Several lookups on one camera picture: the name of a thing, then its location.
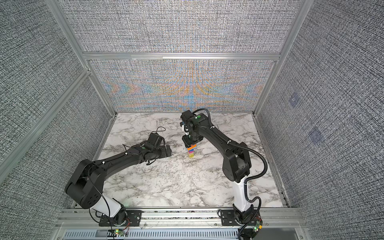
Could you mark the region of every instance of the robotic arm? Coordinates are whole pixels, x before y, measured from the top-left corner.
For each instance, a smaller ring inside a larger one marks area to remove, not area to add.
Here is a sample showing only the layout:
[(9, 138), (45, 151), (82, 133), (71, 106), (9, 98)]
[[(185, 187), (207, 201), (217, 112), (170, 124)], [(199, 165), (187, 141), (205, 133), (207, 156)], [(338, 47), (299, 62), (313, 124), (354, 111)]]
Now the robotic arm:
[(156, 159), (170, 157), (171, 153), (164, 138), (151, 133), (148, 140), (120, 154), (94, 162), (82, 160), (68, 181), (65, 192), (83, 209), (95, 209), (106, 215), (110, 224), (121, 225), (127, 218), (126, 209), (120, 202), (102, 194), (104, 181), (129, 166), (145, 161), (149, 165)]
[[(208, 116), (202, 113), (198, 115), (195, 114), (201, 110), (206, 111)], [(186, 132), (186, 135), (182, 137), (186, 148), (200, 142), (205, 137), (224, 157), (222, 167), (223, 173), (230, 181), (232, 181), (234, 190), (235, 200), (233, 209), (235, 220), (240, 224), (244, 224), (245, 227), (258, 214), (261, 206), (261, 199), (259, 197), (249, 200), (247, 182), (259, 178), (266, 173), (268, 169), (266, 160), (260, 153), (248, 148), (244, 142), (237, 143), (218, 130), (212, 124), (210, 113), (205, 108), (198, 109), (194, 112), (191, 112), (190, 110), (185, 111), (181, 114), (181, 120), (182, 122), (180, 123), (180, 126), (183, 127), (183, 130)], [(248, 177), (250, 174), (249, 169), (251, 168), (249, 152), (256, 154), (264, 163), (263, 171), (252, 177)], [(256, 210), (256, 214), (253, 215), (254, 211), (252, 203), (256, 199), (259, 200), (259, 206)]]

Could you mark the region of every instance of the black mounting plate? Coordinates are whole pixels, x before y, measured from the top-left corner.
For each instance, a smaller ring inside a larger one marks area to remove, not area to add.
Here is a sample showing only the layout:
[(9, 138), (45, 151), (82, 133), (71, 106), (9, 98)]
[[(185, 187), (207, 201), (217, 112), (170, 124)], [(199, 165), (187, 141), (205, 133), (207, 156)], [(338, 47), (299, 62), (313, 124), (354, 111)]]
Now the black mounting plate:
[[(140, 225), (142, 211), (140, 211), (140, 210), (127, 210), (125, 212), (127, 213), (127, 217), (130, 220), (129, 226), (130, 227), (138, 227)], [(105, 215), (103, 215), (100, 218), (99, 227), (110, 227), (110, 226), (111, 225), (109, 224), (108, 218)], [(124, 222), (119, 227), (126, 227), (126, 226), (128, 226), (128, 221)]]
[[(234, 216), (234, 210), (220, 210), (220, 215), (221, 215), (221, 225), (223, 226), (241, 226), (235, 221), (235, 216)], [(248, 224), (248, 226), (255, 226), (256, 225), (257, 219), (253, 219), (252, 222)]]

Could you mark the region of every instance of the textured fabric wall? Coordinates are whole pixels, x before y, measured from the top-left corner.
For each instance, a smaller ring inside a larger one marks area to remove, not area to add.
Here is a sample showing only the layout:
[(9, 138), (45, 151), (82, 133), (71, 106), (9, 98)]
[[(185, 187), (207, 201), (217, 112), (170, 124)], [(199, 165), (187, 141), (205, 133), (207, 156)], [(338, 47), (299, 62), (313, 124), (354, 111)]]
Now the textured fabric wall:
[(83, 68), (44, 0), (0, 9), (1, 162)]
[(273, 61), (92, 60), (118, 112), (252, 111)]
[(313, 239), (384, 239), (383, 13), (316, 0), (258, 116)]
[(49, 239), (73, 202), (64, 187), (77, 164), (93, 158), (109, 119), (86, 79), (0, 185), (0, 239)]
[(59, 0), (85, 51), (278, 53), (301, 0)]

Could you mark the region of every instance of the white marble tabletop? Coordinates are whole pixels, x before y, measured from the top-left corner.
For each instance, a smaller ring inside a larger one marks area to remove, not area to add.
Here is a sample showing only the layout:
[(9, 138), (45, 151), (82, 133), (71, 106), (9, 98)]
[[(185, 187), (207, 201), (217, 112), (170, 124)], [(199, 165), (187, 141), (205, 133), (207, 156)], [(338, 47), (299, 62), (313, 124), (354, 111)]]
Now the white marble tabletop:
[[(181, 113), (122, 113), (118, 114), (99, 159), (124, 151), (128, 146), (148, 139), (151, 131), (159, 132), (172, 149), (172, 156), (131, 166), (105, 181), (104, 193), (131, 207), (231, 207), (231, 182), (222, 171), (223, 157), (206, 139), (197, 144), (189, 158), (181, 137)], [(264, 154), (251, 114), (211, 114), (212, 122), (224, 134), (237, 142)], [(263, 169), (263, 163), (251, 156), (251, 175)], [(250, 181), (250, 197), (262, 199), (262, 207), (282, 207), (271, 171)]]

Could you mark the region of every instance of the colorful block stack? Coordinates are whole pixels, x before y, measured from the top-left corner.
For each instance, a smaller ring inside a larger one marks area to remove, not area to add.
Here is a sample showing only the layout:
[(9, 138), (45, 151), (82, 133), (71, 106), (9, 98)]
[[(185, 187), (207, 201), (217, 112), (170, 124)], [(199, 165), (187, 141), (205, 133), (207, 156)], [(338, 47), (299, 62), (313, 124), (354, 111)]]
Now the colorful block stack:
[(194, 145), (190, 146), (189, 148), (187, 148), (189, 157), (193, 157), (194, 156), (193, 152), (194, 152), (195, 147), (196, 147), (196, 144), (194, 144)]

